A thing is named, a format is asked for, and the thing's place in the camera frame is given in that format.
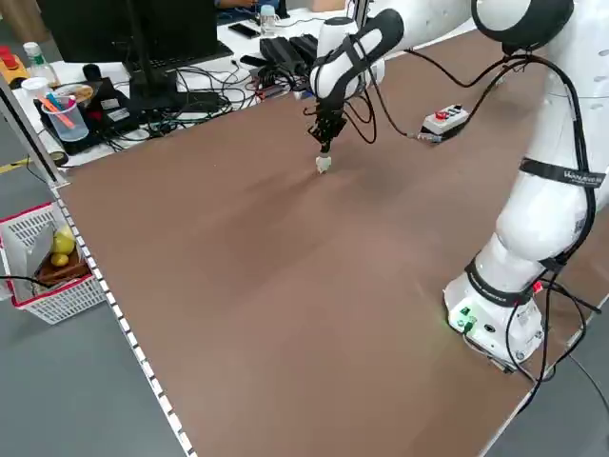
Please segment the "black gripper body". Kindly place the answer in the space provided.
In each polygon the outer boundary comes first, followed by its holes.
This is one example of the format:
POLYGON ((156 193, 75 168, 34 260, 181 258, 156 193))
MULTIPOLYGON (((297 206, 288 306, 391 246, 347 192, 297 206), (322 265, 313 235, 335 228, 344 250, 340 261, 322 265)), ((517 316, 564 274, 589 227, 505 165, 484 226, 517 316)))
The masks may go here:
POLYGON ((316 97, 315 118, 317 122, 338 122, 344 119, 344 98, 316 97))

